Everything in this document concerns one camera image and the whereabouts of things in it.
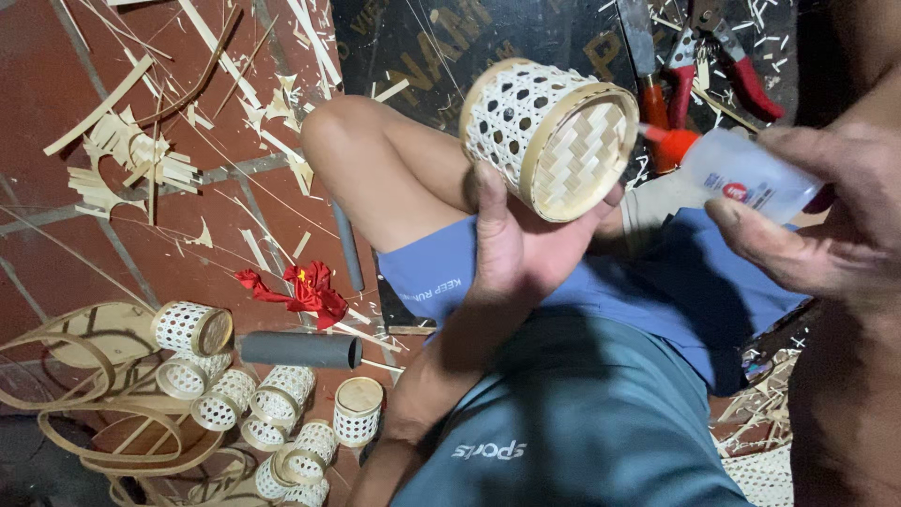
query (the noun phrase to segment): leg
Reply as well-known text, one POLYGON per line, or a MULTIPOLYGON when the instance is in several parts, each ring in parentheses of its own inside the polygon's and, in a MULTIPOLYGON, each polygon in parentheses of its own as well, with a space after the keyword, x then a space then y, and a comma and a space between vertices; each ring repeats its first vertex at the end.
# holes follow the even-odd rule
POLYGON ((474 212, 460 143, 374 100, 346 96, 317 107, 301 141, 316 177, 380 252, 474 212))

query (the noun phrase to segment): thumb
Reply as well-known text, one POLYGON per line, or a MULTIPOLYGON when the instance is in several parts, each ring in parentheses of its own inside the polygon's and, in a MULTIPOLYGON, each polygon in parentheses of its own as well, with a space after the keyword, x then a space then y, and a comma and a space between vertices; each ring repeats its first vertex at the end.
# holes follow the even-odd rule
POLYGON ((824 287, 828 244, 808 240, 729 198, 708 200, 704 208, 726 244, 780 286, 807 294, 824 287))
POLYGON ((506 206, 506 186, 501 175, 487 162, 476 164, 476 182, 478 184, 478 230, 479 235, 498 234, 509 215, 506 206))

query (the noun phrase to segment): red handle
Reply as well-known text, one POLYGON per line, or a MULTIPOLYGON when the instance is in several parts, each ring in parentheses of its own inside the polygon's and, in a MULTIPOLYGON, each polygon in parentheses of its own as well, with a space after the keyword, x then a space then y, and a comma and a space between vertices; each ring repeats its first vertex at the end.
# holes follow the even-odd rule
MULTIPOLYGON (((656 82, 642 90, 642 121, 663 130, 669 130, 667 103, 663 101, 663 92, 660 91, 660 84, 656 82)), ((666 174, 676 169, 678 161, 661 152, 656 143, 651 147, 651 156, 654 159, 657 174, 666 174)))
POLYGON ((688 114, 688 100, 691 98, 691 83, 695 79, 695 66, 685 65, 669 69, 669 74, 676 81, 673 94, 669 98, 669 128, 685 128, 688 114))
POLYGON ((750 57, 746 56, 729 67, 733 89, 745 109, 765 122, 776 121, 786 113, 763 91, 750 57))

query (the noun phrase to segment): red cloth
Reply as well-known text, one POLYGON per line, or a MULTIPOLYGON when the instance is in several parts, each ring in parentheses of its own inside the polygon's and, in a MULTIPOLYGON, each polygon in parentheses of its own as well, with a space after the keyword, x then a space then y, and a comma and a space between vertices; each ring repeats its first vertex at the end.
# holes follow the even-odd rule
POLYGON ((347 301, 332 289, 332 271, 324 263, 313 261, 306 268, 289 266, 284 280, 294 284, 294 298, 273 292, 252 270, 236 272, 234 277, 247 289, 253 289, 253 298, 267 303, 285 303, 288 311, 314 311, 319 321, 316 328, 325 329, 341 322, 347 313, 347 301))

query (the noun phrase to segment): woven bamboo basket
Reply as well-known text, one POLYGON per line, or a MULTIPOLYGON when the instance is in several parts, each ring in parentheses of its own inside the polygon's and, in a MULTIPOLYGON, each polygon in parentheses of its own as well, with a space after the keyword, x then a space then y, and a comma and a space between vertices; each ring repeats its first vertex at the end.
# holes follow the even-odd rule
POLYGON ((241 424, 241 436, 253 448, 263 452, 273 452, 285 445, 287 436, 291 434, 292 429, 294 429, 293 424, 286 428, 273 426, 250 415, 241 424))
POLYGON ((316 484, 301 484, 285 493, 283 507, 322 507, 329 494, 329 482, 323 479, 316 484))
POLYGON ((225 309, 172 301, 159 309, 150 329, 163 348, 207 357, 232 337, 232 314, 225 309))
POLYGON ((273 457, 274 456, 266 458, 266 461, 260 463, 259 466, 257 466, 257 472, 254 476, 254 482, 257 485, 257 492, 259 492, 259 496, 262 496, 267 500, 280 500, 281 497, 285 496, 285 493, 287 493, 289 486, 283 485, 273 476, 273 457))
POLYGON ((256 387, 257 376, 252 368, 232 368, 191 403, 191 417, 212 431, 231 429, 250 406, 250 396, 256 387))
POLYGON ((193 400, 199 398, 231 362, 232 355, 228 352, 209 357, 179 352, 157 368, 157 385, 173 398, 193 400))
POLYGON ((259 420, 276 426, 293 426, 300 419, 306 397, 315 383, 312 368, 276 366, 250 397, 250 410, 259 420))
POLYGON ((363 447, 376 436, 382 410, 382 386, 368 377, 353 377, 335 391, 334 425, 338 441, 363 447))
POLYGON ((619 180, 637 123, 628 90, 517 58, 492 65, 469 90, 460 140, 541 218, 569 222, 619 180))
POLYGON ((313 419, 300 428, 289 447, 280 475, 295 484, 316 484, 338 449, 338 437, 328 421, 313 419))

